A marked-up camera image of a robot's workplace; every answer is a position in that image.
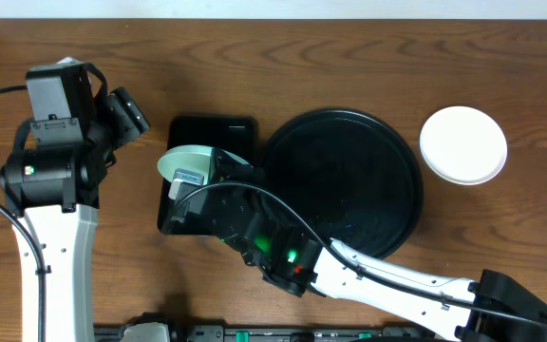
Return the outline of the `light green plate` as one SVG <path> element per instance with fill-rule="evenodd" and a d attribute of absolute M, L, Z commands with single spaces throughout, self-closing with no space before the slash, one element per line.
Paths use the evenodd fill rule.
<path fill-rule="evenodd" d="M 244 177 L 255 172 L 255 168 L 241 157 L 221 148 L 188 144 L 169 149 L 158 161 L 158 171 L 169 182 L 173 182 L 177 171 L 188 171 L 203 177 L 203 184 L 220 177 Z"/>

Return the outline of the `white plate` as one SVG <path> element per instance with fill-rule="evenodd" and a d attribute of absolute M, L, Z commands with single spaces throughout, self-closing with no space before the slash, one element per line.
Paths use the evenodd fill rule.
<path fill-rule="evenodd" d="M 508 155 L 501 127 L 484 112 L 462 105 L 432 114 L 422 127 L 419 147 L 437 176 L 468 186 L 496 177 Z"/>

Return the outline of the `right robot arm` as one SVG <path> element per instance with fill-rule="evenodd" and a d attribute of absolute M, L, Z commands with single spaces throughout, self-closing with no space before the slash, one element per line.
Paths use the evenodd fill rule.
<path fill-rule="evenodd" d="M 215 149 L 208 172 L 214 234 L 281 290 L 360 302 L 445 340 L 547 340 L 547 304 L 508 275 L 387 262 L 421 211 L 411 154 L 292 150 L 257 168 Z"/>

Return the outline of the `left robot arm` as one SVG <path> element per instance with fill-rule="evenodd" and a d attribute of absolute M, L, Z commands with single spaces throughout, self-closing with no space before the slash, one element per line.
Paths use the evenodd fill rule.
<path fill-rule="evenodd" d="M 150 123 L 123 88 L 71 57 L 31 68 L 33 115 L 0 170 L 21 258 L 22 338 L 92 341 L 91 256 L 99 186 Z"/>

